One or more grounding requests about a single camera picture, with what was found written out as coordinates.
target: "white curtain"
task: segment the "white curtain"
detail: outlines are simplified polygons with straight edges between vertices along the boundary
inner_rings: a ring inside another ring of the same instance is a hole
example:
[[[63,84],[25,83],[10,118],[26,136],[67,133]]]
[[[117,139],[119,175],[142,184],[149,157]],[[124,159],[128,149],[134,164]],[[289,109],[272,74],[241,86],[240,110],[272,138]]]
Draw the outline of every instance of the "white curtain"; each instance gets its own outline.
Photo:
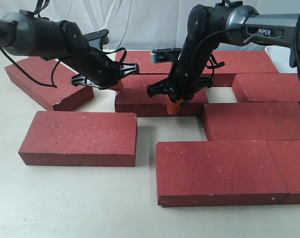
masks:
[[[6,13],[33,11],[37,0],[0,0],[0,18]],[[51,20],[76,22],[82,33],[107,28],[108,49],[129,50],[182,47],[188,14],[196,4],[214,6],[221,0],[51,0],[42,13]],[[259,13],[299,13],[300,0],[244,0]],[[261,47],[221,45],[219,50],[256,50]]]

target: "brick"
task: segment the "brick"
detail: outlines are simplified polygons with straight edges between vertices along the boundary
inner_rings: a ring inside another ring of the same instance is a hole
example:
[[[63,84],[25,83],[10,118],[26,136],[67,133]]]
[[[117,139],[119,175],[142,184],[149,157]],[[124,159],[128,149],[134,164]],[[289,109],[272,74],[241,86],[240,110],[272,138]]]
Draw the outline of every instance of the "brick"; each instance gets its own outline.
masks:
[[[138,117],[168,117],[166,95],[150,98],[147,86],[166,78],[166,75],[131,75],[123,79],[124,91],[117,93],[115,99],[116,112],[136,113]],[[201,114],[203,104],[208,103],[205,90],[195,94],[193,100],[185,104],[175,115],[193,117]]]
[[[232,88],[238,102],[300,104],[300,81],[296,73],[237,74]]]
[[[300,204],[300,141],[268,141],[289,195],[281,204]]]
[[[18,151],[26,165],[134,167],[130,113],[37,112]]]
[[[123,53],[116,54],[116,60]],[[231,86],[238,73],[278,73],[277,68],[265,51],[214,51],[218,62],[225,66],[215,71],[214,87]],[[152,63],[150,51],[129,51],[125,62],[137,62],[141,74],[168,74],[172,63]],[[210,76],[212,70],[205,69],[203,76]]]
[[[28,74],[39,82],[51,84],[51,71],[55,60],[45,61],[39,57],[28,57],[17,62]],[[5,68],[10,80],[30,98],[47,111],[72,111],[94,97],[91,87],[71,84],[71,77],[76,75],[60,64],[54,74],[57,88],[44,87],[32,82],[14,65]]]
[[[265,141],[159,142],[158,205],[271,205],[288,190]]]
[[[205,104],[208,140],[300,140],[298,103]]]

